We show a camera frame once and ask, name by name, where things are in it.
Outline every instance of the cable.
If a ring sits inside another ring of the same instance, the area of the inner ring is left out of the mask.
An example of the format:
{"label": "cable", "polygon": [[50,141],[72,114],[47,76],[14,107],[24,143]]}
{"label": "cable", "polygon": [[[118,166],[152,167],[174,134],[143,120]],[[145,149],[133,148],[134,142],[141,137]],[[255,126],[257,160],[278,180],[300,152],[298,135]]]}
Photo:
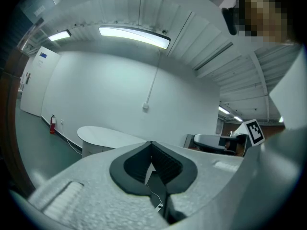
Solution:
{"label": "cable", "polygon": [[159,195],[158,194],[155,194],[152,190],[150,190],[150,187],[149,187],[149,185],[148,184],[146,184],[146,186],[148,186],[148,188],[149,188],[149,191],[151,191],[154,195],[156,195],[158,198],[159,198],[159,200],[160,200],[160,202],[161,202],[161,204],[163,204],[162,203],[162,201],[161,201],[161,199],[160,199],[160,197],[159,197]]}
{"label": "cable", "polygon": [[149,101],[149,97],[150,97],[150,94],[152,92],[152,89],[153,89],[153,86],[154,86],[154,81],[155,81],[155,77],[157,76],[157,73],[158,73],[158,70],[159,70],[159,66],[160,66],[160,61],[161,61],[161,53],[160,51],[159,52],[159,60],[158,60],[158,65],[157,65],[157,68],[155,70],[155,74],[154,74],[154,77],[153,77],[153,81],[152,81],[152,84],[150,86],[150,89],[149,89],[149,92],[148,92],[148,96],[147,96],[147,99],[146,99],[146,104],[148,104],[148,101]]}
{"label": "cable", "polygon": [[64,130],[63,130],[62,126],[63,126],[63,124],[61,124],[61,130],[62,130],[62,133],[63,133],[64,137],[66,138],[68,144],[70,145],[70,147],[71,147],[72,149],[75,150],[76,153],[79,153],[79,152],[78,152],[75,148],[73,148],[72,145],[69,143],[69,141],[68,141],[68,139],[67,139],[67,137],[66,137],[66,135],[65,135],[65,133],[64,133]]}

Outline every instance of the fluorescent light fixture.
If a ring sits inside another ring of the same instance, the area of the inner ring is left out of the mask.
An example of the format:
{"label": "fluorescent light fixture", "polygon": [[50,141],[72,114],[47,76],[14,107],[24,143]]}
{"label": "fluorescent light fixture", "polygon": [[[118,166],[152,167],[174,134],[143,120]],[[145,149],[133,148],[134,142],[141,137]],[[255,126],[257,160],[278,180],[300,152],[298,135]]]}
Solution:
{"label": "fluorescent light fixture", "polygon": [[57,34],[54,34],[52,36],[49,37],[49,39],[51,41],[56,41],[56,40],[59,40],[59,39],[62,39],[62,38],[66,38],[66,37],[70,37],[71,36],[71,33],[69,30],[65,30],[65,31],[62,31],[60,33],[57,33]]}
{"label": "fluorescent light fixture", "polygon": [[102,36],[124,37],[155,45],[163,49],[167,49],[171,41],[169,37],[164,35],[125,26],[101,26],[99,31]]}
{"label": "fluorescent light fixture", "polygon": [[223,112],[223,113],[230,114],[229,111],[226,111],[224,108],[222,108],[222,107],[220,107],[220,106],[219,106],[219,110],[220,110],[221,112]]}
{"label": "fluorescent light fixture", "polygon": [[236,120],[238,120],[239,122],[243,122],[243,120],[242,120],[241,118],[237,117],[237,116],[234,116],[234,118],[235,118]]}

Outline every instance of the ceiling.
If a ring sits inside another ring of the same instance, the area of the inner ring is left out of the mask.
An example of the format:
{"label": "ceiling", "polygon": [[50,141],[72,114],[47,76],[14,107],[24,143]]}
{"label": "ceiling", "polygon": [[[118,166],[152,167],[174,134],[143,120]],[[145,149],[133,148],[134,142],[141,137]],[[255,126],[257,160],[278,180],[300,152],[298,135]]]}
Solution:
{"label": "ceiling", "polygon": [[[221,106],[243,120],[256,118],[276,124],[280,118],[268,96],[296,58],[299,46],[266,46],[241,55],[229,38],[193,11],[165,0],[90,0],[64,10],[48,21],[27,43],[24,51],[35,55],[40,46],[60,50],[67,43],[102,41],[100,25],[129,25],[171,38],[161,52],[187,67],[198,78],[210,78],[221,90]],[[47,36],[69,29],[72,36],[50,42]],[[147,47],[133,40],[112,38],[118,43]],[[219,118],[232,122],[231,115]]]}

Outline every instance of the white table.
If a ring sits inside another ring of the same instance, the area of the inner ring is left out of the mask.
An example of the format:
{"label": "white table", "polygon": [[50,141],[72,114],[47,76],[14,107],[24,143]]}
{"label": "white table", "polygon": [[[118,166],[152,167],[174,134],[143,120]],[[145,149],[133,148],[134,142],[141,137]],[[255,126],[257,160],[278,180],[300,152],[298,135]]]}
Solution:
{"label": "white table", "polygon": [[135,136],[96,126],[81,127],[77,130],[77,134],[83,140],[83,158],[91,154],[146,142]]}

